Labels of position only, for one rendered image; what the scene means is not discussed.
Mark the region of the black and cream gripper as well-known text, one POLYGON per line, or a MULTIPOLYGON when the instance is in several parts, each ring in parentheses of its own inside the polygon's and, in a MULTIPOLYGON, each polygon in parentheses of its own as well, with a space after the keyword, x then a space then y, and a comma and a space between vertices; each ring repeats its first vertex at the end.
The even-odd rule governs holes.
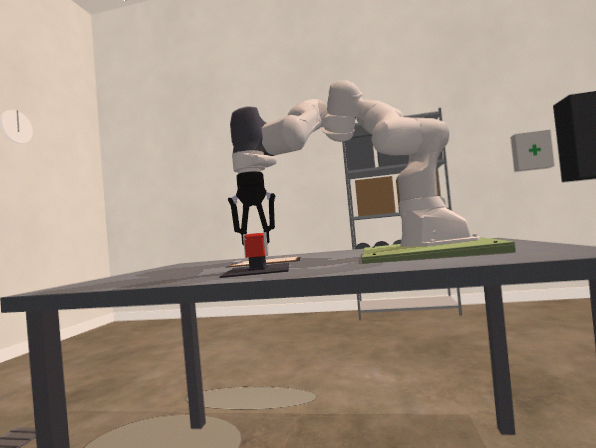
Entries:
MULTIPOLYGON (((256 206, 260 216, 260 220, 263 227, 264 247, 265 256, 269 256, 269 231, 275 228, 275 217, 274 217, 274 201, 276 195, 274 193, 268 193, 264 187, 264 176, 262 172, 243 172, 237 174, 237 193, 233 197, 228 198, 228 202, 231 205, 232 219, 234 231, 240 233, 242 236, 242 245, 244 246, 245 253, 245 242, 244 236, 247 233, 248 213, 250 206, 256 206), (265 214, 262 207, 262 201, 265 196, 269 200, 269 223, 265 218, 265 214), (238 211, 237 211, 237 199, 243 203, 243 214, 241 229, 239 225, 238 211), (264 215, 263 215, 264 214, 264 215), (274 220, 273 220, 274 218, 274 220), (268 248, 268 250, 267 250, 268 248)), ((246 253, 245 253, 246 258, 246 253)))

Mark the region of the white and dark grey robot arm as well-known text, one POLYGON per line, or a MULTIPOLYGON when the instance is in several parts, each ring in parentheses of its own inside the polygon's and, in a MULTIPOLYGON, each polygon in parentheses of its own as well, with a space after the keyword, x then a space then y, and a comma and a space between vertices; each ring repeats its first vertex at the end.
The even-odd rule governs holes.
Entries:
POLYGON ((296 116, 287 115, 267 124, 256 107, 235 110, 230 122, 234 172, 261 172, 275 165, 273 156, 301 150, 308 137, 321 127, 331 140, 348 141, 357 120, 372 134, 377 152, 409 155, 407 168, 398 176, 400 246, 480 240, 478 234, 472 236, 465 218, 445 208, 445 199, 437 196, 436 165, 449 141, 447 124, 433 118, 406 118, 385 103, 362 100, 358 87, 346 81, 330 85, 327 106, 321 100, 307 100, 289 111, 288 115, 296 116), (397 118, 395 111, 403 118, 397 118))

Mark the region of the red self-inking stamp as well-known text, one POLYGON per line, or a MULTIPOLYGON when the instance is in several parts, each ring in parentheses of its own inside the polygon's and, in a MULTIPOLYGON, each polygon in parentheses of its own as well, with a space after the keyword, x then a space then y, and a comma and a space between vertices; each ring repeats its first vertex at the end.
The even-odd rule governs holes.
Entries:
POLYGON ((244 236, 246 258, 249 257, 249 269, 264 270, 266 265, 265 247, 263 233, 252 233, 244 236))

